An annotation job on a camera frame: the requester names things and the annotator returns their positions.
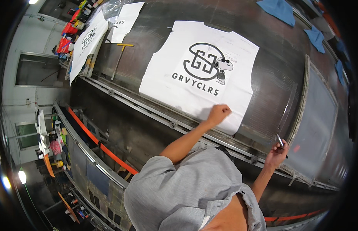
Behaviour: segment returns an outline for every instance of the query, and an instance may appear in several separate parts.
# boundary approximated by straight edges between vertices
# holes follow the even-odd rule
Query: white paper
[[[119,16],[117,16],[112,29],[107,36],[106,42],[122,43],[124,37],[132,29],[135,20],[138,18],[139,12],[144,2],[125,4],[121,8]]]
[[[94,53],[98,42],[106,33],[108,22],[105,20],[102,11],[93,19],[89,27],[80,35],[75,42],[73,62],[70,72],[70,85],[83,68],[88,55]]]
[[[233,135],[253,94],[250,78],[258,49],[235,32],[175,21],[149,62],[139,92],[200,120],[214,104],[227,104],[232,113],[217,129]]]

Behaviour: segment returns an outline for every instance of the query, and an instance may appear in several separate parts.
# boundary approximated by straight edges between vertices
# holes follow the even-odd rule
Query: snoopy cartoon
[[[225,85],[225,70],[231,71],[233,70],[233,64],[229,60],[225,60],[225,58],[218,58],[214,64],[215,68],[219,69],[219,73],[215,77],[216,82],[221,85]]]

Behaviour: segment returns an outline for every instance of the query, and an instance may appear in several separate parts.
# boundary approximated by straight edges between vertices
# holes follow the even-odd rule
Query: man's arm
[[[221,123],[230,113],[231,110],[226,104],[214,105],[206,121],[168,145],[160,156],[166,156],[173,164],[181,161],[204,133]]]
[[[284,149],[280,147],[279,143],[276,143],[271,148],[269,154],[266,156],[264,168],[261,170],[257,179],[251,186],[253,193],[256,196],[257,202],[260,201],[262,193],[264,192],[266,185],[273,175],[275,169],[283,162],[288,154],[289,146],[285,140],[282,140]]]

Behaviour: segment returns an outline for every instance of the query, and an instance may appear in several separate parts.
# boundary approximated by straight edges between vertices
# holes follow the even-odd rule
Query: man
[[[252,187],[221,150],[197,142],[231,113],[213,106],[206,121],[152,157],[136,174],[124,195],[124,205],[138,231],[266,230],[258,206],[274,170],[285,159],[273,145]]]

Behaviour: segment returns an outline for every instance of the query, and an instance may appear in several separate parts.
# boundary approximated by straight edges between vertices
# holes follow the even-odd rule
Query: man's hand
[[[265,159],[265,167],[268,167],[273,171],[279,167],[279,165],[283,162],[288,154],[288,143],[285,140],[282,140],[282,142],[284,149],[280,146],[279,143],[274,144]]]
[[[214,105],[209,113],[209,117],[205,121],[211,128],[221,123],[231,113],[230,108],[226,104]]]

